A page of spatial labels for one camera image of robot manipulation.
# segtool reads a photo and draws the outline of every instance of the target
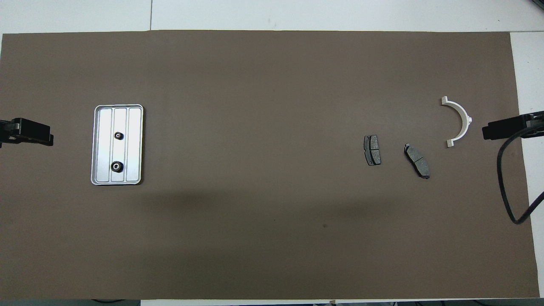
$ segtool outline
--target silver rectangular tray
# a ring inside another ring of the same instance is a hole
[[[141,180],[144,108],[98,105],[92,135],[91,182],[135,185]]]

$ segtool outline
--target black cable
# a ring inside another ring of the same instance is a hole
[[[476,299],[473,299],[472,302],[476,303],[476,304],[480,304],[481,306],[508,306],[508,305],[490,305],[490,304],[484,304]]]
[[[506,208],[506,212],[508,213],[510,220],[512,220],[514,224],[522,224],[527,218],[529,218],[529,215],[531,215],[531,213],[535,210],[535,208],[544,200],[544,191],[538,197],[536,197],[534,202],[531,205],[529,205],[529,208],[521,215],[521,217],[519,219],[516,219],[516,217],[514,216],[514,213],[512,212],[512,208],[510,207],[510,203],[508,203],[508,198],[506,197],[506,190],[504,189],[503,166],[502,166],[503,153],[506,147],[510,143],[512,143],[516,138],[523,136],[527,133],[534,132],[542,127],[544,127],[544,123],[537,124],[534,126],[529,126],[518,131],[517,133],[510,136],[510,138],[508,138],[504,142],[504,144],[499,149],[499,153],[497,154],[497,177],[499,179],[500,195],[503,198],[503,203],[504,203],[504,207]]]
[[[124,301],[124,299],[114,299],[112,301],[100,301],[99,299],[92,299],[92,300],[95,301],[95,302],[102,303],[102,304],[111,304],[111,303],[117,303],[117,302]]]

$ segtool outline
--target white plastic bracket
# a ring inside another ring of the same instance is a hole
[[[459,134],[455,138],[446,140],[449,148],[453,146],[454,141],[461,139],[461,137],[463,137],[467,133],[468,126],[472,123],[472,118],[467,114],[467,111],[462,106],[453,101],[448,101],[447,96],[442,97],[442,105],[447,105],[456,110],[459,113],[459,116],[461,116],[462,121],[461,131],[459,132]]]

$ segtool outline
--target black round bearing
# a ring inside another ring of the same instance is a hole
[[[123,166],[122,162],[113,162],[112,166],[111,166],[111,169],[112,169],[113,172],[119,173],[119,172],[123,171],[123,167],[124,166]]]

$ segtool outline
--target curved white part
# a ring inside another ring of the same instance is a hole
[[[448,101],[447,96],[442,97],[442,105],[453,107],[453,109],[459,113],[459,116],[461,116],[461,120],[462,120],[461,132],[459,132],[459,134],[455,138],[446,140],[446,143],[448,144],[448,148],[449,148],[453,146],[454,141],[461,139],[461,137],[463,137],[466,134],[468,130],[468,126],[472,123],[472,118],[468,116],[467,111],[462,106],[460,106],[459,104],[453,101]]]

